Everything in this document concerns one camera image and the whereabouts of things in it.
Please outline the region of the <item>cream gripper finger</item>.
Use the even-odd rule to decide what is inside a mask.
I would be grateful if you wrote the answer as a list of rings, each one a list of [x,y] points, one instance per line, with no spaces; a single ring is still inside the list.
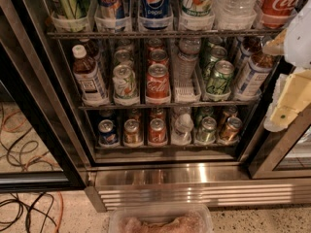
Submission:
[[[280,32],[274,39],[267,41],[263,47],[262,51],[269,55],[283,55],[284,54],[284,42],[286,38],[287,30],[284,29]]]
[[[263,127],[270,132],[286,129],[311,104],[311,70],[296,68],[281,74],[275,84]]]

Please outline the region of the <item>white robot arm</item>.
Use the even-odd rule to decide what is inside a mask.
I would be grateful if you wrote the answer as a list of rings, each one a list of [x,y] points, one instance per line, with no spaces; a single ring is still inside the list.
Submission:
[[[292,74],[279,76],[263,123],[266,130],[278,132],[311,103],[311,0],[286,29],[265,43],[263,52],[283,55],[295,67]]]

